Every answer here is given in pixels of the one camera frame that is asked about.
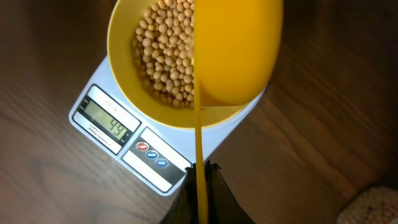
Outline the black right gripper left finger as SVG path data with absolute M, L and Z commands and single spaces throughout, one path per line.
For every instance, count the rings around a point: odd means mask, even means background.
M 181 188 L 160 224 L 198 224 L 196 164 L 187 167 Z

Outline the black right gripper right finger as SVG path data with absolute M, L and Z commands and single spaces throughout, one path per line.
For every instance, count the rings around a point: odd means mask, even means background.
M 209 223 L 254 223 L 235 199 L 220 170 L 221 167 L 216 163 L 212 164 L 210 161 L 207 161 L 205 164 Z

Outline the yellow plastic measuring scoop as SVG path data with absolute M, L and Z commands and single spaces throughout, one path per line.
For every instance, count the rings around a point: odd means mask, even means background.
M 201 109 L 251 102 L 266 87 L 282 33 L 283 0 L 197 0 L 194 25 L 198 221 L 208 223 Z

